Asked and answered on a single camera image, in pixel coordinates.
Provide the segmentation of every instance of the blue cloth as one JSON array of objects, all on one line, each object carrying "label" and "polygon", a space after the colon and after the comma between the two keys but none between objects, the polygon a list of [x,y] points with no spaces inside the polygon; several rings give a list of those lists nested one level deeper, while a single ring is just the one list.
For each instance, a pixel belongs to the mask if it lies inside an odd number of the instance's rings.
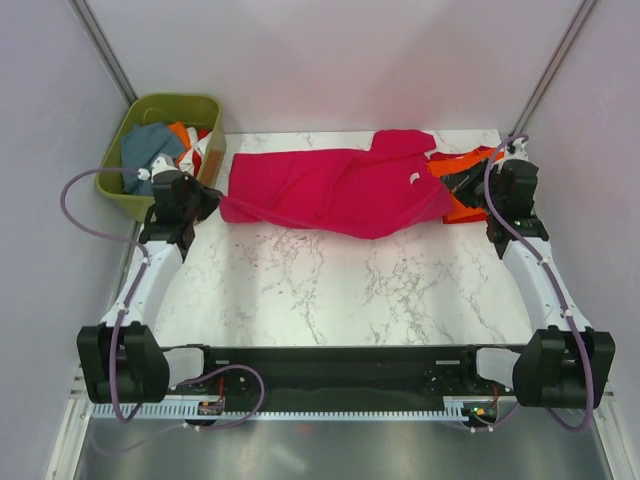
[{"label": "blue cloth", "polygon": [[[178,158],[185,151],[180,138],[160,122],[144,127],[134,125],[133,131],[120,140],[120,160],[123,168],[149,168],[151,162],[161,153]],[[122,180],[125,192],[153,196],[150,180],[142,181],[131,173],[123,173]]]}]

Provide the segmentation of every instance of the laundry basket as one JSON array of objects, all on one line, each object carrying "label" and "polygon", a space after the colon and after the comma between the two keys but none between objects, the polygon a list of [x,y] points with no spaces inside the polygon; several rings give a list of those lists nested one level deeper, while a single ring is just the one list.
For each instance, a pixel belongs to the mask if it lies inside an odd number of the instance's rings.
[{"label": "laundry basket", "polygon": [[[187,127],[211,130],[211,140],[202,158],[198,180],[213,187],[218,178],[227,142],[222,130],[222,108],[212,97],[204,95],[182,95],[156,93],[138,99],[124,118],[106,157],[103,167],[119,167],[120,139],[133,130],[133,125],[141,126],[163,122],[182,122]],[[130,195],[124,191],[120,173],[100,173],[96,177],[96,188],[105,197],[116,202],[127,214],[142,222],[147,209],[153,204],[153,197]]]}]

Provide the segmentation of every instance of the orange fabric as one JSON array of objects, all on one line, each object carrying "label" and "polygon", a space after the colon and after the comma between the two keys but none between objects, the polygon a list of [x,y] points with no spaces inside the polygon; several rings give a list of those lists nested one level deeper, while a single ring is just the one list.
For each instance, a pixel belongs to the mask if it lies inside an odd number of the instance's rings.
[{"label": "orange fabric", "polygon": [[[187,127],[184,126],[184,123],[182,122],[172,123],[171,125],[169,125],[169,130],[171,130],[173,133],[175,133],[178,136],[178,138],[184,145],[184,148],[186,148],[187,150],[191,148],[191,140],[189,140]],[[182,160],[182,157],[184,157],[184,153],[180,155],[180,157],[178,158],[178,161],[176,162],[176,165],[180,163],[180,160]]]},{"label": "orange fabric", "polygon": [[[427,170],[429,170],[432,175],[440,178],[443,175],[458,173],[466,170],[467,168],[471,168],[475,164],[480,163],[482,160],[489,157],[492,152],[492,148],[478,147],[472,152],[459,157],[443,158],[442,160],[436,159],[427,162]],[[500,153],[497,160],[500,160],[502,157],[504,157],[504,154]],[[453,211],[442,217],[442,221],[444,223],[470,223],[487,219],[487,214],[481,208],[465,207],[453,196],[453,194],[451,194],[451,199],[453,200]]]}]

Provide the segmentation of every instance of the white wall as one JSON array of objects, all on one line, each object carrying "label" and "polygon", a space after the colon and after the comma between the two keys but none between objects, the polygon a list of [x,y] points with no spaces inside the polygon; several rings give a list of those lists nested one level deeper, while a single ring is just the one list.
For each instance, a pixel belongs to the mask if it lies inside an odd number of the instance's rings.
[{"label": "white wall", "polygon": [[618,353],[613,384],[640,451],[640,3],[596,8],[535,115],[530,158],[559,268]]},{"label": "white wall", "polygon": [[[0,16],[0,478],[42,478],[73,373],[123,248],[77,231],[58,197],[98,166],[126,107],[65,0],[2,4]],[[89,180],[70,207],[97,228],[131,222]]]},{"label": "white wall", "polygon": [[89,0],[138,95],[228,132],[509,131],[578,0]]}]

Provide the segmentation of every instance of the purple cable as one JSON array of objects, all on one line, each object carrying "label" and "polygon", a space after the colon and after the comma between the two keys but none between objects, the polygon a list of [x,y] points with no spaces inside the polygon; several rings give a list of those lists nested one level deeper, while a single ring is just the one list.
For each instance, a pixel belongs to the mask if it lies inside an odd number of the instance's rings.
[{"label": "purple cable", "polygon": [[[258,380],[258,383],[260,384],[260,398],[258,399],[256,406],[253,407],[253,410],[251,410],[247,415],[245,415],[244,417],[238,420],[234,420],[233,422],[224,423],[222,425],[212,425],[209,427],[199,426],[199,427],[193,427],[193,428],[198,428],[199,430],[228,430],[230,428],[234,428],[245,423],[247,420],[253,417],[258,410],[260,410],[260,407],[262,407],[262,403],[264,402],[264,395],[265,395],[264,380],[262,379],[262,377],[258,372],[256,372],[253,368],[246,365],[225,365],[224,367],[218,368],[217,370],[214,370],[213,372],[202,375],[201,377],[185,380],[184,382],[181,382],[180,385],[193,385],[194,383],[202,383],[209,380],[210,378],[215,377],[216,375],[219,375],[229,370],[246,370],[247,372],[251,373],[253,376],[256,377],[256,379]],[[101,455],[104,455],[106,457],[120,457],[144,445],[150,440],[153,440],[161,435],[164,435],[165,433],[173,432],[174,430],[177,430],[184,426],[185,426],[185,423],[177,423],[174,425],[170,425],[168,427],[163,428],[162,430],[158,430],[156,433],[153,433],[146,438],[143,438],[142,440],[134,443],[133,445],[130,445],[120,450],[111,451],[111,450],[106,450],[102,448],[100,445],[98,445],[98,443],[96,442],[96,439],[93,436],[91,437],[91,445]]]},{"label": "purple cable", "polygon": [[[69,189],[81,178],[84,178],[89,175],[93,175],[95,173],[104,173],[104,172],[132,173],[134,175],[138,174],[137,170],[132,170],[129,168],[113,167],[113,168],[93,168],[91,170],[87,170],[86,172],[82,172],[76,175],[75,177],[73,177],[71,180],[67,182],[67,184],[62,189],[62,193],[60,194],[60,209],[62,210],[62,213],[64,213],[65,217],[67,217],[67,219],[71,223],[73,223],[76,227],[78,227],[83,232],[86,232],[89,235],[93,235],[94,237],[104,238],[106,240],[113,240],[115,242],[128,243],[130,245],[133,245],[134,247],[139,248],[140,251],[142,251],[142,255],[144,256],[145,259],[148,259],[149,252],[147,251],[146,247],[142,245],[140,242],[133,240],[131,238],[112,235],[109,233],[103,233],[103,232],[99,232],[98,230],[89,228],[86,225],[83,225],[82,223],[80,223],[78,220],[76,220],[69,212],[69,209],[67,208],[67,193],[69,192]],[[142,280],[142,276],[144,275],[144,272],[146,271],[146,269],[147,269],[147,264],[142,263],[140,265],[140,270],[138,270],[138,274],[136,275],[136,277],[133,280],[133,283],[131,284],[131,288],[129,289],[129,291],[127,292],[124,298],[124,302],[122,306],[123,310],[120,310],[118,312],[118,316],[116,317],[116,322],[113,325],[113,332],[111,333],[111,343],[109,345],[109,391],[111,394],[111,402],[113,403],[113,411],[115,412],[116,418],[120,420],[120,422],[122,423],[129,423],[133,419],[135,414],[138,412],[141,404],[136,405],[136,407],[133,409],[133,411],[128,417],[125,417],[124,414],[122,413],[122,408],[120,407],[120,400],[118,399],[118,387],[116,383],[116,355],[118,353],[118,334],[120,333],[120,327],[122,326],[122,322],[124,321],[124,317],[127,309],[129,308],[129,304],[131,303],[131,299],[133,298],[133,295],[135,294],[136,289],[138,288],[138,285],[140,284],[140,281]]]},{"label": "purple cable", "polygon": [[211,425],[209,427],[202,426],[200,427],[201,430],[227,430],[229,428],[237,427],[238,425],[242,425],[251,417],[253,417],[256,414],[256,412],[260,410],[260,407],[262,407],[262,403],[264,402],[264,394],[265,394],[264,380],[262,380],[262,377],[258,372],[256,372],[253,368],[248,367],[247,365],[225,365],[224,367],[220,367],[214,370],[213,372],[209,372],[205,375],[202,375],[201,377],[192,378],[191,380],[185,380],[184,382],[181,382],[179,385],[193,385],[194,383],[202,383],[206,380],[209,380],[212,377],[215,377],[216,375],[220,375],[221,373],[227,372],[229,370],[246,370],[247,372],[251,373],[254,377],[256,377],[256,379],[258,380],[258,383],[260,384],[260,398],[258,399],[256,406],[253,407],[253,410],[247,413],[244,417],[238,420],[234,420],[233,422],[223,423],[222,425]]},{"label": "purple cable", "polygon": [[[95,237],[99,237],[99,238],[104,238],[106,240],[113,240],[116,242],[122,242],[122,243],[128,243],[130,245],[133,245],[136,248],[139,248],[142,251],[142,255],[144,257],[145,260],[149,259],[149,252],[147,251],[146,247],[141,244],[140,242],[133,240],[131,238],[128,237],[121,237],[118,235],[112,235],[112,234],[108,234],[108,233],[103,233],[103,232],[99,232],[98,230],[94,230],[92,228],[87,227],[86,225],[83,225],[82,223],[80,223],[78,220],[76,220],[73,215],[71,215],[71,213],[69,212],[69,209],[67,208],[67,193],[69,192],[69,189],[81,178],[87,177],[89,175],[93,175],[95,173],[104,173],[104,172],[114,172],[114,173],[131,173],[134,175],[138,174],[138,170],[133,170],[133,169],[128,169],[128,168],[119,168],[119,167],[109,167],[109,168],[93,168],[91,170],[87,170],[85,172],[82,172],[78,175],[76,175],[75,177],[73,177],[71,180],[69,180],[66,185],[64,186],[64,188],[62,189],[62,193],[60,194],[60,209],[62,210],[62,213],[64,213],[65,217],[67,217],[67,219],[73,223],[76,227],[78,227],[80,230],[82,230],[83,232],[86,232],[90,235],[93,235]],[[122,309],[118,312],[118,315],[116,317],[116,322],[113,325],[113,331],[111,333],[111,342],[109,344],[109,392],[111,394],[111,403],[113,404],[113,411],[116,415],[116,418],[118,420],[120,420],[121,423],[129,423],[133,417],[135,416],[135,414],[138,412],[138,410],[140,409],[140,407],[142,406],[142,404],[137,404],[135,406],[135,408],[132,410],[132,412],[129,414],[128,417],[125,417],[123,412],[122,412],[122,408],[120,406],[120,400],[118,399],[118,386],[116,383],[116,355],[118,353],[118,334],[120,333],[120,327],[122,326],[122,322],[124,321],[124,317],[126,315],[127,309],[129,307],[129,304],[131,303],[131,299],[133,298],[133,295],[136,292],[136,289],[138,288],[138,285],[140,284],[140,281],[142,280],[142,277],[145,273],[147,269],[147,263],[143,262],[140,265],[140,269],[138,270],[138,273],[136,274],[133,282],[131,283],[131,287],[129,288],[129,291],[127,292],[127,294],[124,297],[124,301],[123,301],[123,305],[122,305]],[[258,400],[258,403],[256,404],[256,406],[253,408],[253,410],[251,410],[251,412],[249,412],[247,415],[245,415],[244,417],[242,417],[239,420],[230,422],[230,423],[226,423],[223,425],[214,425],[212,427],[200,427],[202,429],[206,429],[206,430],[224,430],[224,429],[229,429],[229,428],[233,428],[233,427],[237,427],[238,425],[241,425],[243,423],[245,423],[247,420],[249,420],[253,415],[255,415],[255,413],[260,409],[260,407],[262,406],[262,403],[264,401],[264,395],[265,395],[265,386],[264,386],[264,381],[262,380],[262,377],[260,376],[260,374],[255,371],[253,368],[245,366],[245,365],[226,365],[224,367],[221,367],[217,370],[214,370],[213,372],[207,373],[206,375],[203,375],[201,377],[198,378],[194,378],[191,380],[185,380],[184,382],[181,383],[181,385],[192,385],[194,383],[202,383],[216,375],[219,375],[220,373],[226,372],[228,370],[236,370],[236,369],[242,369],[242,370],[246,370],[249,373],[253,374],[257,379],[258,379],[258,383],[260,384],[260,398]],[[179,425],[175,425],[172,426],[171,428],[165,428],[163,430],[161,430],[160,432],[157,432],[156,434],[151,435],[150,437],[134,444],[133,446],[126,448],[124,450],[120,450],[118,452],[111,452],[112,456],[117,456],[117,455],[122,455],[124,453],[127,453],[131,450],[133,450],[134,448],[144,444],[145,442],[147,442],[148,440],[151,440],[152,438],[157,437],[158,435],[162,435],[163,433],[172,431],[173,429],[182,426],[182,424]],[[96,449],[100,452],[103,453],[104,455],[109,455],[110,452],[107,452],[106,450],[101,450],[97,445],[94,446],[96,447]]]},{"label": "purple cable", "polygon": [[[527,248],[527,250],[531,252],[531,254],[536,258],[536,260],[538,260],[543,270],[547,274],[549,281],[551,282],[551,286],[553,287],[553,290],[558,297],[558,301],[560,302],[560,307],[562,308],[562,310],[566,312],[566,311],[569,311],[569,305],[567,303],[567,299],[564,296],[564,292],[562,291],[562,288],[560,288],[558,279],[553,273],[553,270],[551,270],[551,267],[549,266],[549,264],[544,261],[544,257],[542,256],[542,254],[538,250],[536,250],[536,248],[526,238],[520,235],[520,233],[518,233],[516,229],[514,229],[511,225],[509,225],[509,223],[500,215],[495,205],[493,204],[493,200],[491,199],[491,192],[489,191],[489,177],[490,177],[491,169],[493,168],[494,162],[498,157],[498,154],[508,144],[519,139],[523,139],[526,142],[527,140],[529,140],[529,136],[526,134],[520,134],[520,135],[513,135],[509,138],[506,138],[502,141],[502,143],[500,143],[500,145],[498,145],[495,148],[495,150],[491,154],[491,157],[489,158],[489,162],[487,163],[487,168],[484,171],[484,197],[487,201],[487,206],[489,207],[489,210],[491,211],[493,216],[496,218],[496,220],[498,220],[498,222],[500,222],[500,224],[511,235],[513,235],[513,237],[516,240],[521,242]],[[573,319],[573,315],[567,315],[566,320],[567,320],[567,323],[569,324],[569,328],[571,329],[571,334],[573,335],[573,338],[575,339],[576,344],[578,345],[578,351],[580,352],[580,360],[582,361],[582,367],[584,368],[584,379],[585,379],[585,385],[587,389],[587,405],[585,408],[585,415],[582,420],[582,423],[574,427],[567,424],[564,420],[562,420],[558,416],[556,412],[554,412],[550,408],[547,410],[549,411],[551,416],[562,427],[564,427],[565,429],[571,432],[580,433],[580,432],[584,432],[587,428],[589,428],[589,426],[591,425],[591,421],[593,420],[593,402],[594,402],[593,374],[591,372],[591,363],[589,361],[589,354],[587,353],[587,348],[584,344],[584,341],[582,340],[582,337],[580,336],[580,331],[578,330],[576,322]]]}]

